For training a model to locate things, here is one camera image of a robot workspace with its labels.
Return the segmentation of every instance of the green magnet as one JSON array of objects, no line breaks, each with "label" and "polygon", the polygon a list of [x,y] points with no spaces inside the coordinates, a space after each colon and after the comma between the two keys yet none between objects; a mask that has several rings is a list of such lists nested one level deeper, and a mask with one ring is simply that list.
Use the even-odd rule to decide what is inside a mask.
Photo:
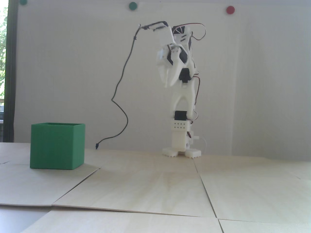
[{"label": "green magnet", "polygon": [[130,8],[132,11],[136,10],[136,9],[137,9],[137,3],[136,3],[136,2],[131,2],[131,3],[129,4],[129,8]]},{"label": "green magnet", "polygon": [[21,4],[22,6],[26,5],[26,4],[27,4],[27,0],[20,0],[20,4]]}]

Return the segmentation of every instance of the wooden table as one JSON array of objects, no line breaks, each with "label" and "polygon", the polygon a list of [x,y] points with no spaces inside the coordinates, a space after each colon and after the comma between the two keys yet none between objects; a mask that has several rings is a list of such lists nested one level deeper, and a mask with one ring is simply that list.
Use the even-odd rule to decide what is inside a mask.
[{"label": "wooden table", "polygon": [[64,171],[29,159],[29,144],[0,143],[0,232],[311,232],[310,162],[86,149]]}]

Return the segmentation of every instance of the red magnet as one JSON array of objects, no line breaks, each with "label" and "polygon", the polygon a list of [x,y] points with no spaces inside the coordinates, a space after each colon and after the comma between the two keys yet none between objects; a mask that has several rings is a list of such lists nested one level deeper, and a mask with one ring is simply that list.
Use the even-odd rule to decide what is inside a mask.
[{"label": "red magnet", "polygon": [[234,6],[228,6],[226,11],[229,15],[232,15],[235,11],[235,8],[234,8]]}]

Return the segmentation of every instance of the wire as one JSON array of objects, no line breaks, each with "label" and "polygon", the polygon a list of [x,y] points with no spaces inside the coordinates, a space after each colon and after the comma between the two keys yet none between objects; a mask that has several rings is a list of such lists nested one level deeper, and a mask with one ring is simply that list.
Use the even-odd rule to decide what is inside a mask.
[{"label": "wire", "polygon": [[193,36],[193,32],[191,33],[191,37],[195,38],[196,40],[202,40],[204,37],[206,36],[206,28],[205,28],[205,33],[204,35],[200,38],[200,39],[197,39]]},{"label": "wire", "polygon": [[111,101],[112,101],[115,105],[117,105],[117,106],[121,109],[121,111],[124,113],[124,115],[126,116],[126,125],[125,125],[125,127],[122,129],[122,131],[121,131],[120,133],[118,133],[117,135],[104,138],[104,139],[100,140],[98,143],[96,143],[96,149],[99,147],[99,143],[101,143],[102,141],[104,141],[104,140],[106,140],[106,139],[115,138],[115,137],[119,136],[121,133],[123,133],[123,131],[125,130],[125,128],[126,128],[127,125],[128,125],[128,116],[126,115],[125,111],[120,107],[120,105],[118,105],[118,104],[114,101],[114,97],[116,96],[118,86],[119,86],[119,84],[120,84],[120,82],[121,82],[121,80],[122,80],[122,78],[123,78],[124,70],[125,70],[126,64],[128,63],[128,60],[130,59],[130,56],[132,55],[132,51],[133,51],[134,43],[135,43],[135,40],[136,40],[136,36],[137,36],[137,34],[138,34],[138,32],[139,32],[140,29],[142,29],[141,25],[139,25],[139,27],[138,27],[138,29],[137,29],[137,31],[136,31],[136,33],[135,33],[135,36],[134,36],[134,38],[133,38],[133,43],[132,43],[132,47],[131,47],[130,54],[128,55],[128,58],[126,59],[126,62],[125,62],[125,64],[124,64],[124,66],[123,66],[122,75],[121,75],[121,78],[120,78],[119,82],[118,82],[117,85],[116,85],[116,89],[115,89],[115,91],[114,91],[114,96],[111,98]]},{"label": "wire", "polygon": [[199,88],[200,88],[200,84],[201,84],[201,79],[199,76],[193,76],[193,78],[198,78],[198,80],[199,80],[199,84],[197,86],[197,94],[195,96],[195,102],[194,102],[194,105],[196,105],[197,104],[197,95],[199,94]]},{"label": "wire", "polygon": [[204,27],[205,33],[204,33],[204,35],[203,35],[200,39],[197,39],[196,37],[194,37],[194,36],[193,36],[193,32],[191,33],[191,37],[193,37],[194,39],[196,39],[196,40],[202,40],[202,39],[206,36],[206,27],[205,27],[205,25],[202,24],[202,23],[187,23],[187,24],[181,24],[181,25],[174,26],[174,27],[173,27],[173,34],[174,34],[175,31],[179,32],[179,34],[182,34],[182,29],[181,29],[181,27],[187,26],[187,25],[202,25],[202,26]]},{"label": "wire", "polygon": [[196,119],[199,118],[199,114],[195,110],[193,110],[193,111],[197,114],[197,117],[194,119],[194,121],[195,121]]}]

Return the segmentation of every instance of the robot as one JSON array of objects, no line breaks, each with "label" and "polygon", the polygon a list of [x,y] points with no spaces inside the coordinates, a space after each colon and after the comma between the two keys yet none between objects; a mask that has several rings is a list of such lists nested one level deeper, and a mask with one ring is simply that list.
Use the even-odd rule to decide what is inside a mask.
[{"label": "robot", "polygon": [[[196,113],[197,97],[194,78],[198,78],[199,82],[200,78],[196,76],[198,71],[191,47],[193,33],[188,25],[178,25],[172,28],[162,21],[142,27],[145,30],[152,29],[159,36],[161,49],[157,54],[157,66],[164,86],[170,87],[173,92],[170,108],[172,146],[162,151],[164,155],[170,157],[179,154],[184,154],[189,158],[201,156],[200,150],[190,148],[195,138],[191,124],[198,117],[197,115],[196,119],[193,119],[194,112]],[[176,109],[182,99],[187,101],[187,111]]]}]

